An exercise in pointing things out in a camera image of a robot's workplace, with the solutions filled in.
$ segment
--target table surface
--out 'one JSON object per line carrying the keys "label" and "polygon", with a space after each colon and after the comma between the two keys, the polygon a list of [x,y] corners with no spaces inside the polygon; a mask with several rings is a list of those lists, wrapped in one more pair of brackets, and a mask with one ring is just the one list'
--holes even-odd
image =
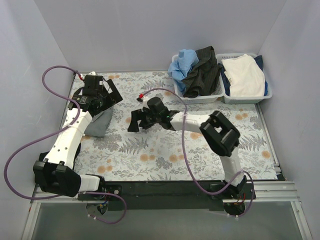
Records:
{"label": "table surface", "polygon": [[[136,98],[146,90],[162,87],[174,90],[173,80],[165,71],[122,72],[101,74],[113,79],[123,101],[113,108],[113,116],[105,137],[84,136],[81,152],[75,160],[78,174],[104,176],[107,181],[191,180],[181,146],[181,131],[169,131],[155,125],[137,133],[127,132],[131,111],[141,108]],[[83,86],[75,78],[71,94]],[[169,110],[183,111],[179,100],[169,92],[154,91]],[[274,160],[266,142],[262,122],[254,104],[213,103],[188,105],[190,114],[211,114],[221,111],[240,131],[241,166],[254,179],[277,179]],[[205,138],[186,132],[185,148],[191,170],[198,180],[222,180],[224,171],[218,155]]]}

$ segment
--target white plastic basket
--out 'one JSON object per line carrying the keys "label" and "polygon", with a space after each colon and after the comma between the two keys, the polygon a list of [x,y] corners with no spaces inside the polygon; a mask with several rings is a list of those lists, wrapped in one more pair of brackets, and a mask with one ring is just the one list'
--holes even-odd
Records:
{"label": "white plastic basket", "polygon": [[[225,53],[225,54],[217,54],[215,55],[215,58],[218,62],[218,64],[222,64],[222,59],[235,59],[237,57],[240,57],[244,54],[247,54],[253,58],[257,57],[254,53]],[[266,74],[264,74],[265,80],[268,83],[268,93],[266,96],[228,96],[226,94],[226,91],[224,91],[224,102],[226,104],[257,104],[263,99],[269,99],[272,97],[272,90],[270,87],[270,84],[267,80]]]}
{"label": "white plastic basket", "polygon": [[[172,62],[176,60],[178,55],[174,55],[172,57]],[[183,94],[179,91],[176,81],[172,80],[174,84],[174,92],[177,94],[184,102],[185,104],[207,104],[207,103],[213,103],[215,100],[217,100],[219,97],[223,97],[225,94],[225,86],[224,82],[222,81],[222,77],[220,75],[219,81],[216,85],[215,91],[210,96],[197,96],[195,98],[189,98],[189,97],[183,97]]]}

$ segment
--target dark gray garment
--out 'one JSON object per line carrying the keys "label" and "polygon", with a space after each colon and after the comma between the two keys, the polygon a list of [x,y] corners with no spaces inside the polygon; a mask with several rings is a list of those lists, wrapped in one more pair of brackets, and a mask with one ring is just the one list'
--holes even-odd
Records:
{"label": "dark gray garment", "polygon": [[195,52],[199,62],[182,80],[185,84],[185,98],[209,96],[216,90],[219,81],[221,67],[217,63],[214,48],[208,46]]}
{"label": "dark gray garment", "polygon": [[98,119],[88,125],[84,131],[84,134],[91,137],[103,138],[106,134],[107,128],[110,125],[112,112],[113,107],[105,110]]}

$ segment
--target table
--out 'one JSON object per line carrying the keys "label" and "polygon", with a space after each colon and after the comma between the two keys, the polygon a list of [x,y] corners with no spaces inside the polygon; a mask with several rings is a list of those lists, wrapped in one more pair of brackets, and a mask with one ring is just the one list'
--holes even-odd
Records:
{"label": "table", "polygon": [[[84,136],[81,152],[75,160],[78,174],[104,176],[106,181],[181,181],[191,180],[181,146],[181,132],[155,125],[138,133],[127,132],[131,111],[141,109],[136,101],[140,93],[152,88],[174,90],[173,80],[165,71],[102,73],[113,79],[123,101],[113,107],[113,116],[105,137]],[[83,86],[76,77],[71,94]],[[154,91],[169,110],[183,111],[179,100],[169,92]],[[241,166],[254,179],[277,179],[274,159],[264,134],[262,122],[254,104],[213,103],[188,105],[190,114],[211,114],[221,111],[240,131],[239,156]],[[224,171],[219,156],[212,152],[199,133],[186,132],[185,148],[188,162],[198,180],[223,180]]]}

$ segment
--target gray folded garment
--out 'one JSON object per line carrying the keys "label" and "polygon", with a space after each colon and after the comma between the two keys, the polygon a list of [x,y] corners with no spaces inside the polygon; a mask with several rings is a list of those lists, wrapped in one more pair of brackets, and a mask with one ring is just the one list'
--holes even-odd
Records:
{"label": "gray folded garment", "polygon": [[84,134],[91,137],[103,138],[106,134],[106,130],[110,125],[112,118],[113,107],[104,111],[96,120],[91,122]]}

